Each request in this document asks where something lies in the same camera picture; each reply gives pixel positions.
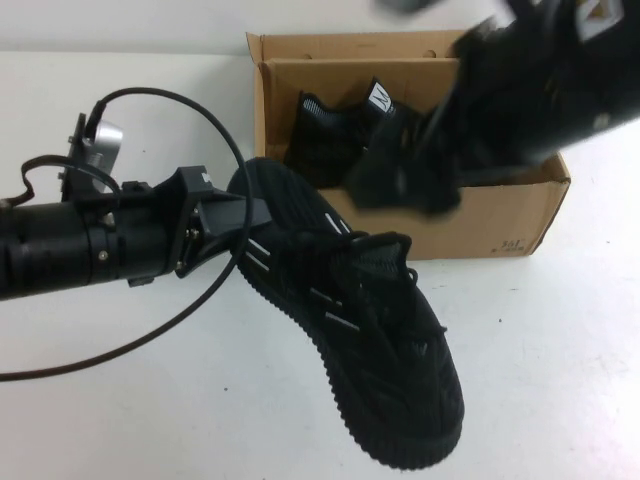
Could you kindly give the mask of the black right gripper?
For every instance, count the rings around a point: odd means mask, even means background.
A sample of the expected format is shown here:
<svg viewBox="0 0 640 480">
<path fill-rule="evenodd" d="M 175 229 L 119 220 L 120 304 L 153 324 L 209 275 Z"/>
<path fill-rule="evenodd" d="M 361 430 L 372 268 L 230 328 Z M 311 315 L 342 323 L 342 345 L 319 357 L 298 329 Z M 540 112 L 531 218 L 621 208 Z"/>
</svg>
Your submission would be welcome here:
<svg viewBox="0 0 640 480">
<path fill-rule="evenodd" d="M 625 122 L 625 4 L 511 1 L 506 27 L 454 45 L 459 69 L 432 117 L 387 117 L 349 172 L 359 209 L 457 209 L 456 173 L 512 173 Z"/>
</svg>

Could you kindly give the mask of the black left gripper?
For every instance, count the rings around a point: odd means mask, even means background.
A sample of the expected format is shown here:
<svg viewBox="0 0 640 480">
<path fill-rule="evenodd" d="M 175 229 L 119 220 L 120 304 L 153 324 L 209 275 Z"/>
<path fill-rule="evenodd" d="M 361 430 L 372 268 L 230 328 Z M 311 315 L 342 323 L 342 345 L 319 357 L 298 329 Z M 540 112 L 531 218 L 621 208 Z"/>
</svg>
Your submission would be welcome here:
<svg viewBox="0 0 640 480">
<path fill-rule="evenodd" d="M 177 270 L 185 278 L 230 251 L 233 241 L 214 239 L 272 221 L 263 199 L 219 192 L 203 167 L 180 167 L 151 187 L 129 182 L 119 194 L 84 200 L 90 256 L 89 285 L 127 280 L 144 284 Z"/>
</svg>

